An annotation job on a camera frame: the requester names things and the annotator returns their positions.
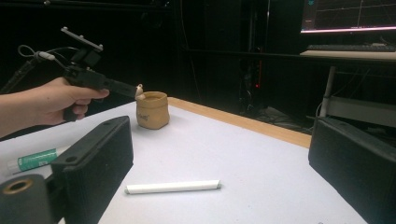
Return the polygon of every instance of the hand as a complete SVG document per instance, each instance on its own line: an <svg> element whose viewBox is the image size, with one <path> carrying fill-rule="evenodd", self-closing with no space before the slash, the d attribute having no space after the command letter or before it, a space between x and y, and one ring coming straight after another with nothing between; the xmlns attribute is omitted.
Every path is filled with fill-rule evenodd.
<svg viewBox="0 0 396 224"><path fill-rule="evenodd" d="M28 91L0 95L0 137L35 125L64 122L64 109L71 105L78 119L83 119L91 99L102 99L108 90L70 86L58 77Z"/></svg>
<svg viewBox="0 0 396 224"><path fill-rule="evenodd" d="M36 123L53 125L64 121L64 109L71 105L77 119L83 119L91 99L105 98L109 91L70 86L66 79L59 77L32 89L29 94L35 94Z"/></svg>

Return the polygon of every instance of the computer screen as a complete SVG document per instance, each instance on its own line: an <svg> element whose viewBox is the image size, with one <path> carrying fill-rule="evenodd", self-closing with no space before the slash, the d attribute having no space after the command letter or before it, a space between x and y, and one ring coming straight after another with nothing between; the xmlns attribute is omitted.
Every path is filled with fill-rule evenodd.
<svg viewBox="0 0 396 224"><path fill-rule="evenodd" d="M396 0L304 0L302 34L396 30Z"/></svg>

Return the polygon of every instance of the white cylinder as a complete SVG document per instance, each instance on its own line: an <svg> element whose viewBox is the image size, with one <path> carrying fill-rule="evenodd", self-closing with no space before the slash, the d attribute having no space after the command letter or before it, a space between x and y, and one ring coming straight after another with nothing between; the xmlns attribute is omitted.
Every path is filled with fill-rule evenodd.
<svg viewBox="0 0 396 224"><path fill-rule="evenodd" d="M159 192L175 192L186 190L203 190L203 189L219 189L221 184L219 180L176 182L163 184L147 184L147 185L128 185L125 188L127 194L141 193L159 193Z"/></svg>

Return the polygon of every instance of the tan ceramic cup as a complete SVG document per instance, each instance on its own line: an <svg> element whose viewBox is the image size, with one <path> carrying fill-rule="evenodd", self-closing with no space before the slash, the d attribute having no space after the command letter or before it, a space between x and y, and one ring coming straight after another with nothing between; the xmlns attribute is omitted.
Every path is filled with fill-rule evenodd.
<svg viewBox="0 0 396 224"><path fill-rule="evenodd" d="M169 123L168 98L160 91L146 91L136 98L137 123L147 129L161 129Z"/></svg>

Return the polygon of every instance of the table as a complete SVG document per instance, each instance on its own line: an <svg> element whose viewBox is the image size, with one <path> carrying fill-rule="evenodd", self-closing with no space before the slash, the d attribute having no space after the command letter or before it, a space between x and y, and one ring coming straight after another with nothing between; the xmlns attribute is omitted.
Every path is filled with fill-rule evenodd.
<svg viewBox="0 0 396 224"><path fill-rule="evenodd" d="M301 53L301 55L339 59L372 59L396 63L396 52L307 50ZM330 67L326 91L324 93L320 109L319 115L321 117L333 115L336 117L355 119L396 128L396 105L385 105L376 102L332 96L332 82L334 80L335 72L336 66L332 65Z"/></svg>
<svg viewBox="0 0 396 224"><path fill-rule="evenodd" d="M144 129L136 123L135 103L130 103L0 142L0 182L11 178L4 176L7 160L71 145L97 124L129 115L134 166L100 223L365 223L309 166L309 135L172 97L169 113L168 125ZM50 168L20 175L25 174L48 176ZM220 179L222 188L124 193L132 184L211 179Z"/></svg>

